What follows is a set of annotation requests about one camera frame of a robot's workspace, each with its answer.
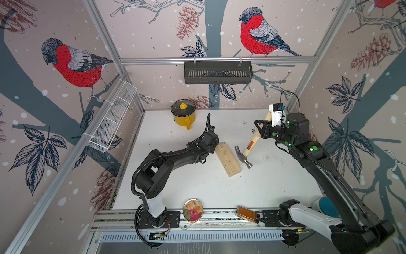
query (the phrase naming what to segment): black cable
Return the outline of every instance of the black cable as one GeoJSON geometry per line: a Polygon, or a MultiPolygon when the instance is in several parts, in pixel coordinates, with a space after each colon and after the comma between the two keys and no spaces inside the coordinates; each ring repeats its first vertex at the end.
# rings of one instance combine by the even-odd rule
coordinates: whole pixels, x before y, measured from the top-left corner
{"type": "Polygon", "coordinates": [[[145,240],[143,238],[143,236],[140,234],[140,231],[138,230],[138,226],[137,226],[137,221],[138,221],[138,216],[139,216],[139,212],[144,210],[144,206],[140,205],[137,209],[137,211],[135,212],[135,217],[134,217],[134,227],[135,227],[135,231],[138,235],[138,237],[141,239],[141,241],[143,241],[145,244],[147,244],[149,247],[151,248],[158,248],[159,246],[161,246],[163,243],[150,243],[147,240],[145,240]]]}
{"type": "Polygon", "coordinates": [[[284,92],[288,92],[288,93],[291,93],[291,94],[293,94],[293,95],[296,96],[296,98],[298,99],[298,103],[299,103],[299,114],[300,114],[300,100],[299,100],[299,97],[298,97],[294,92],[291,92],[291,91],[288,91],[288,90],[283,90],[283,91],[281,92],[280,103],[282,103],[282,94],[283,94],[284,92]]]}

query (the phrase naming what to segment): white table surface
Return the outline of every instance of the white table surface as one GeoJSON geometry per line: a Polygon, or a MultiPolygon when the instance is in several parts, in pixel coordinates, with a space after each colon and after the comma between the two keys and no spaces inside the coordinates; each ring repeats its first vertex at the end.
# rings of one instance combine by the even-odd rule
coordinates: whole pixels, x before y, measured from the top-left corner
{"type": "MultiPolygon", "coordinates": [[[[238,145],[241,152],[245,149],[253,136],[254,121],[262,120],[267,110],[196,111],[196,121],[190,130],[177,125],[170,111],[147,111],[113,209],[138,208],[142,202],[130,190],[132,174],[154,149],[160,152],[184,149],[188,141],[202,134],[208,113],[220,142],[226,142],[238,160],[234,146],[238,145]]],[[[232,177],[228,177],[216,153],[209,154],[205,164],[175,169],[161,192],[165,206],[182,209],[191,198],[200,200],[204,208],[279,207],[290,198],[311,206],[322,197],[316,180],[292,156],[279,150],[273,139],[260,139],[248,161],[254,166],[248,169],[238,160],[242,171],[232,177]]]]}

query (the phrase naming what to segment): white dot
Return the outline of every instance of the white dot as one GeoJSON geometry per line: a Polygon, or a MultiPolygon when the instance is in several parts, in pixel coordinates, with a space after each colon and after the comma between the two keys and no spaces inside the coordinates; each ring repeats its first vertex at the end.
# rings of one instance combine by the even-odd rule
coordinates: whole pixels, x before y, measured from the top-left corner
{"type": "Polygon", "coordinates": [[[59,206],[63,206],[63,205],[65,204],[65,202],[66,202],[66,197],[61,198],[61,199],[58,201],[58,205],[59,205],[59,206]]]}

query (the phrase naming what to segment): bullfinch illustration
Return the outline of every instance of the bullfinch illustration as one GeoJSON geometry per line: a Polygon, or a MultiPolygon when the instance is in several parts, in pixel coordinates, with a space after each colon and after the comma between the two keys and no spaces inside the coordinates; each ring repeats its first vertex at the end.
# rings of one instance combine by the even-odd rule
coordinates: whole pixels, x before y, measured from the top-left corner
{"type": "Polygon", "coordinates": [[[52,63],[62,76],[77,87],[90,87],[92,94],[87,98],[96,98],[93,95],[93,85],[102,79],[103,69],[113,60],[96,56],[87,50],[77,50],[63,44],[60,40],[50,38],[42,44],[42,55],[47,64],[52,63]]]}
{"type": "Polygon", "coordinates": [[[239,21],[242,21],[241,42],[251,52],[250,56],[253,54],[268,56],[269,53],[276,51],[285,51],[294,56],[300,56],[293,52],[278,35],[278,31],[266,22],[260,8],[245,9],[239,21]]]}

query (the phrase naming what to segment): pot lid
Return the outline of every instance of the pot lid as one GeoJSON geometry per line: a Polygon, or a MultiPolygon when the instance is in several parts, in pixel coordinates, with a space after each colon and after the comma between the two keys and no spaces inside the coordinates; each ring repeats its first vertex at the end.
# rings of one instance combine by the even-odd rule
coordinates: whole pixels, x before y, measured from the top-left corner
{"type": "Polygon", "coordinates": [[[178,117],[186,117],[195,111],[196,106],[191,100],[178,100],[172,104],[171,112],[178,117]]]}

